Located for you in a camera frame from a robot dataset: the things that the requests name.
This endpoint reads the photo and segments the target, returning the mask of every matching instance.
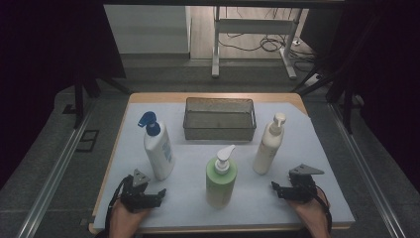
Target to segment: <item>white wall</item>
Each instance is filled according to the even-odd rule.
[[[120,54],[189,53],[188,6],[105,5]]]

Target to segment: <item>blue pump cap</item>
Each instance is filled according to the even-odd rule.
[[[152,111],[146,112],[137,125],[140,127],[146,126],[146,131],[149,136],[157,136],[160,133],[160,125],[157,122],[157,116]]]

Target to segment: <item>pump bottle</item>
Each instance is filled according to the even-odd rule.
[[[283,140],[285,121],[286,116],[283,113],[275,113],[273,121],[265,126],[262,141],[254,159],[253,169],[256,173],[264,175],[268,172]]]
[[[152,111],[146,112],[138,125],[146,126],[144,146],[155,177],[164,180],[170,175],[175,164],[166,126],[162,121],[157,122],[157,117]]]
[[[211,159],[206,168],[207,202],[215,208],[225,207],[232,196],[238,167],[230,159],[235,145],[220,150],[217,157]]]

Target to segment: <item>green bottle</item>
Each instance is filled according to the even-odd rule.
[[[231,200],[238,167],[229,159],[235,146],[220,150],[217,157],[207,163],[206,193],[207,202],[216,208],[225,207]]]

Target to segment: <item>hand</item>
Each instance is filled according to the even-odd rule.
[[[330,207],[324,192],[317,188],[318,196]],[[287,203],[296,211],[299,218],[305,224],[313,238],[330,238],[328,232],[328,221],[322,205],[312,199],[309,202],[301,203],[298,201],[287,200]]]
[[[138,213],[131,213],[127,210],[120,199],[114,203],[111,213],[110,238],[130,238],[139,228],[140,223],[145,219],[150,209],[144,209]]]

